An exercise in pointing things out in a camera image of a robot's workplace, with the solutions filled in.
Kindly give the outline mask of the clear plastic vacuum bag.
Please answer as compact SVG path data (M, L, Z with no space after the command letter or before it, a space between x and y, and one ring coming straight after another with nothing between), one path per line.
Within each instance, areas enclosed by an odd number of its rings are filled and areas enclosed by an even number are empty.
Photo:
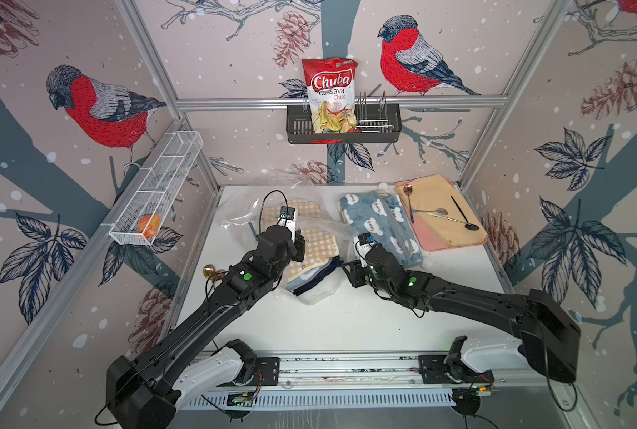
M276 170L232 191L218 209L218 223L241 245L255 247L269 228L292 235L293 261L280 280L285 295L313 306L332 295L336 273L348 256L355 228L328 212L328 199L310 178Z

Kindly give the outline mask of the teal cloud pattern blanket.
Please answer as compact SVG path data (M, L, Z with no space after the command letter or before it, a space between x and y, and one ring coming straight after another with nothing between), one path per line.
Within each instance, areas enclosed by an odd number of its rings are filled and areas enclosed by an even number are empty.
M418 240L400 198L377 191L345 194L339 201L343 221L359 233L370 233L375 243L409 268L423 262Z

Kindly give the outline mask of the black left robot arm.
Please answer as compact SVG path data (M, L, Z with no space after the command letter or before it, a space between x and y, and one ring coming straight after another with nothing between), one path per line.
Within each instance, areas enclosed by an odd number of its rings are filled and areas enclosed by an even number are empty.
M293 230L271 225L184 323L137 358L117 358L107 371L105 409L118 425L167 427L184 395L175 388L179 376L227 325L273 290L290 262L300 259L299 244Z

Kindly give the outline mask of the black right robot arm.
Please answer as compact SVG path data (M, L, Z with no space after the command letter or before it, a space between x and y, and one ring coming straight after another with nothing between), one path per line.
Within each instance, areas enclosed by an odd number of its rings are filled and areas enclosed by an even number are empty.
M507 332L522 341L520 353L537 373L563 384L577 380L581 330L546 292L507 294L462 286L407 270L380 245L357 256L342 264L352 287L369 286L380 298L416 313L448 313Z

